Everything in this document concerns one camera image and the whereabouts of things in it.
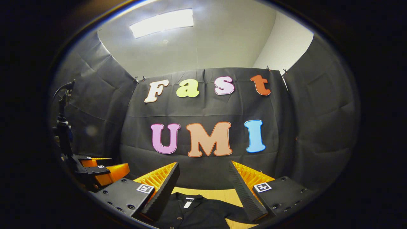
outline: black fabric curtain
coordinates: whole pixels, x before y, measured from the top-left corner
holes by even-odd
[[[261,75],[271,90],[268,96],[256,91],[251,77]],[[217,95],[214,81],[218,77],[231,77],[235,90],[228,95]],[[169,80],[157,101],[145,103],[150,83]],[[178,97],[179,83],[185,79],[198,81],[196,97]],[[265,150],[249,153],[249,132],[244,122],[262,120]],[[227,156],[213,153],[189,157],[190,132],[186,126],[200,123],[208,134],[216,123],[230,122],[229,143],[233,150]],[[161,154],[152,146],[151,125],[164,125],[162,144],[170,143],[167,126],[177,123],[177,149],[172,154]],[[288,92],[278,71],[255,68],[212,68],[172,73],[152,77],[140,82],[131,98],[120,143],[123,162],[129,163],[130,177],[137,178],[147,172],[174,161],[179,162],[180,176],[177,186],[193,189],[231,189],[228,162],[230,160],[261,170],[270,176],[283,176],[291,171],[294,156],[294,116]]]
[[[291,178],[310,189],[325,189],[339,176],[356,143],[360,104],[354,79],[316,36],[283,77],[297,123]]]
[[[75,79],[72,98],[65,114],[72,126],[72,150],[93,157],[118,155],[118,143],[124,117],[137,82],[112,57],[98,35],[87,36],[62,61],[50,88],[57,88]],[[50,126],[55,126],[58,102],[50,109]]]

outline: ceiling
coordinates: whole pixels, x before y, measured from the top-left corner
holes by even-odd
[[[136,39],[129,26],[157,14],[193,9],[194,26]],[[99,38],[133,77],[201,68],[251,68],[276,11],[254,0],[158,0],[98,28]]]

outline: fluorescent light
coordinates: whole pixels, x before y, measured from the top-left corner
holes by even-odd
[[[134,36],[139,38],[160,31],[190,27],[193,25],[192,9],[183,9],[147,18],[141,22],[132,24],[130,29]]]

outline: black shirt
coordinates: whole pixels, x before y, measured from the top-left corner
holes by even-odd
[[[161,217],[153,226],[160,229],[228,229],[225,218],[253,224],[242,207],[206,199],[201,195],[190,196],[176,192],[170,196]]]

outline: table surface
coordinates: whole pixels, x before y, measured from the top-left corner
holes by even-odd
[[[233,205],[243,207],[242,203],[237,196],[236,190],[234,189],[225,189],[225,190],[201,190],[201,189],[187,189],[175,187],[172,193],[179,192],[185,195],[202,195],[207,199],[221,200]],[[245,224],[240,222],[235,222],[229,219],[226,219],[229,227],[231,229],[247,229],[256,226],[256,224]]]

